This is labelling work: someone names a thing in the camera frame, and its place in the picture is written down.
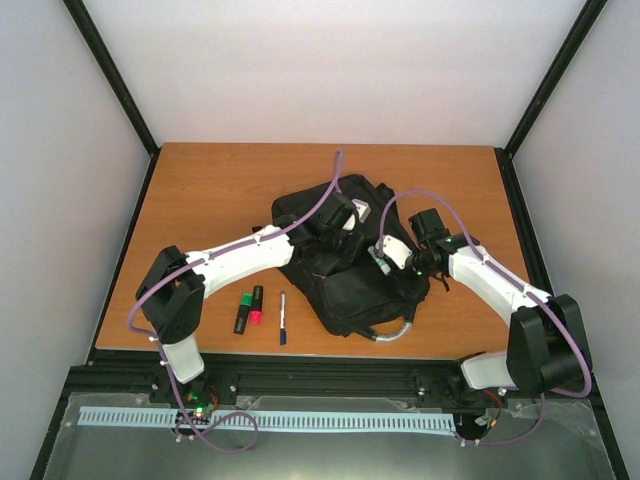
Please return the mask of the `pink highlighter marker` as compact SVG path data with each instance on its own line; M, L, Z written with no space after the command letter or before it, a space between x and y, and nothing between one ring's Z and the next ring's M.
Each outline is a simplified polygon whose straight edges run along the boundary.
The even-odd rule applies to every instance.
M249 321L251 325L260 325L262 322L263 296L264 287L261 285L254 286L249 310Z

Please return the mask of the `blue ballpoint pen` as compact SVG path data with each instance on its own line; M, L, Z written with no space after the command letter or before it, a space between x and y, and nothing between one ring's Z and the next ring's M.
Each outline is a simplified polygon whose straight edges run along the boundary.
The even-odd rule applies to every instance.
M287 343L286 331L286 293L280 292L279 301L279 345L284 346Z

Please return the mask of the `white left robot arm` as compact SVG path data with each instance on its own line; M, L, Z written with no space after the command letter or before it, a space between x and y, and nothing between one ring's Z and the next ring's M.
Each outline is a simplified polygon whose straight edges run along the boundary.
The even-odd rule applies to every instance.
M175 246L162 250L136 293L133 310L151 324L144 333L159 346L161 364L173 373L174 392L190 403L207 393L195 332L208 297L245 277L287 265L295 247L307 240L351 233L370 212L365 201L333 191L302 217L281 215L273 225L237 241L188 253Z

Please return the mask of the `green highlighter marker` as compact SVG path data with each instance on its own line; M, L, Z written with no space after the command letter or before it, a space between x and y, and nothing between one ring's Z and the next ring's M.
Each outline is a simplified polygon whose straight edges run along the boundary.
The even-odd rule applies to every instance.
M233 333L242 335L245 331L249 320L253 295L251 293L243 293L238 305Z

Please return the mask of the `black student backpack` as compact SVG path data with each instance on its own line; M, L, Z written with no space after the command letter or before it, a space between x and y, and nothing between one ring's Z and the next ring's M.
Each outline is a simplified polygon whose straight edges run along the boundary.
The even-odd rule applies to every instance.
M367 219L349 234L327 233L295 247L290 262L280 272L306 297L324 328L332 335L352 333L374 342L393 342L413 326L417 307L429 292L429 280L395 268L385 276L368 253L379 240L383 209L394 191L384 184L371 184L360 174L338 181L347 198L370 205ZM362 250L354 266L333 275L312 273L312 256L320 248L336 249L349 240L361 239Z

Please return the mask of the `white glue stick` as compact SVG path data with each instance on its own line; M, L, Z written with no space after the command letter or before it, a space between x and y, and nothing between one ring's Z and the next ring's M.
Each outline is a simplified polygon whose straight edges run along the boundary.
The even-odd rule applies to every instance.
M370 254L370 256L372 257L372 259L375 262L375 264L379 267L381 272L385 276L387 276L391 272L391 267L386 262L386 260L383 257L378 255L377 250L376 250L376 248L374 246L369 246L367 251Z

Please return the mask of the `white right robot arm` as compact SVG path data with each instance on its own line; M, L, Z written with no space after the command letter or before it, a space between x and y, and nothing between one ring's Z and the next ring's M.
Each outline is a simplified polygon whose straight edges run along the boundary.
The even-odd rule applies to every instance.
M505 351L481 353L460 364L474 390L496 388L538 395L583 397L592 389L591 364L577 302L525 282L467 232L453 235L434 209L410 219L418 243L383 234L379 249L410 277L449 279L486 303L508 328Z

